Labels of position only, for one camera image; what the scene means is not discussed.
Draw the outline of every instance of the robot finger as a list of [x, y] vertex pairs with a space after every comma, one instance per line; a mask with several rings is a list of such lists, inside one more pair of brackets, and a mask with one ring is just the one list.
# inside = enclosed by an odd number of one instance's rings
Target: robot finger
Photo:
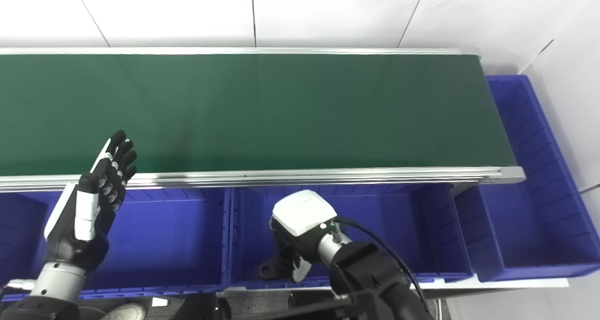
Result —
[[123, 155], [133, 148], [133, 142], [129, 139], [124, 140], [114, 152], [113, 162], [120, 164]]
[[133, 175], [135, 175], [135, 173], [137, 173], [137, 166], [130, 166], [123, 174], [123, 181], [127, 184], [127, 182], [131, 179], [131, 177], [133, 177]]
[[125, 155], [123, 155], [123, 159], [119, 163], [119, 169], [126, 169], [129, 164], [132, 164], [133, 161], [137, 158], [137, 153], [135, 150], [129, 150]]
[[125, 132], [123, 130], [119, 130], [118, 132], [114, 133], [113, 136], [111, 136], [110, 139], [110, 143], [106, 149], [106, 152], [113, 155], [116, 152], [117, 147], [123, 143], [123, 141], [125, 141], [127, 139], [127, 135], [125, 134]]

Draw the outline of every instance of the tile grout line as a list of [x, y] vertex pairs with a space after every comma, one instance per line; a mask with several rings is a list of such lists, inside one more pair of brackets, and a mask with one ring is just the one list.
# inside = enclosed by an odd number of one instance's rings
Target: tile grout line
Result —
[[412, 17], [414, 17], [414, 13], [416, 13], [416, 9], [418, 8], [419, 4], [420, 4], [420, 0], [417, 0], [416, 5], [414, 6], [414, 10], [411, 13], [411, 17], [409, 17], [409, 21], [406, 23], [405, 30], [402, 32], [402, 36], [400, 37], [400, 41], [398, 42], [398, 45], [396, 46], [396, 48], [400, 47], [400, 43], [402, 43], [402, 39], [405, 38], [406, 31], [409, 29], [409, 25], [411, 25]]
[[256, 46], [256, 17], [255, 17], [255, 0], [252, 0], [252, 27], [255, 32], [255, 47]]
[[94, 19], [94, 16], [92, 15], [92, 13], [90, 12], [90, 9], [88, 9], [88, 6], [85, 4], [85, 2], [83, 0], [80, 0], [81, 3], [83, 4], [83, 7], [85, 8], [85, 10], [88, 12], [88, 15], [90, 16], [90, 18], [92, 19], [92, 21], [94, 22], [94, 25], [96, 25], [96, 28], [98, 29], [98, 32], [100, 32], [100, 35], [102, 36], [102, 39], [104, 39], [106, 45], [108, 47], [111, 47], [111, 44], [109, 43], [109, 41], [106, 39], [105, 34], [102, 32], [102, 30], [100, 29], [100, 26], [98, 26], [98, 23], [96, 22], [96, 19]]

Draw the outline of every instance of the aluminum frame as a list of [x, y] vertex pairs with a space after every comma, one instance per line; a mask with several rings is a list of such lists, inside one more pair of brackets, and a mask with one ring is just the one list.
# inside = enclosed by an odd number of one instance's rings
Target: aluminum frame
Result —
[[[81, 175], [0, 177], [0, 192], [58, 191]], [[189, 188], [291, 186], [381, 183], [517, 183], [525, 179], [519, 166], [296, 169], [261, 171], [210, 171], [138, 173], [127, 188]]]

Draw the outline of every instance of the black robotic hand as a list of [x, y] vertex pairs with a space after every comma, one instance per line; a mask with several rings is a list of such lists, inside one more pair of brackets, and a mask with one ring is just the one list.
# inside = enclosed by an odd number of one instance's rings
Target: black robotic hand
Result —
[[45, 262], [28, 297], [0, 320], [78, 320], [73, 301], [86, 277], [106, 257], [114, 213], [135, 175], [133, 142], [119, 130], [105, 144], [90, 172], [68, 183], [45, 226]]
[[119, 130], [104, 145], [89, 173], [67, 184], [45, 227], [45, 262], [64, 262], [90, 273], [109, 249], [107, 235], [137, 168], [133, 142]]

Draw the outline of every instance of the blue plastic bin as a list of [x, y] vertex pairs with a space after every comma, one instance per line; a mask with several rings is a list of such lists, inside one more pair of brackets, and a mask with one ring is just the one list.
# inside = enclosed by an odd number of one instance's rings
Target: blue plastic bin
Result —
[[[36, 278], [43, 228], [60, 193], [0, 194], [0, 283]], [[130, 190], [109, 234], [111, 248], [82, 298], [222, 290], [227, 267], [229, 189]], [[7, 295], [5, 300], [24, 294]]]
[[[236, 188], [232, 198], [232, 285], [291, 288], [328, 285], [323, 264], [313, 265], [302, 283], [264, 282], [257, 267], [276, 251], [269, 228], [275, 203], [309, 188], [323, 196], [341, 216], [353, 218], [387, 241], [420, 281], [471, 277], [465, 242], [449, 184], [381, 184]], [[348, 228], [353, 240], [371, 240]]]
[[527, 76], [488, 82], [527, 180], [456, 197], [481, 281], [576, 277], [600, 268], [600, 241]]

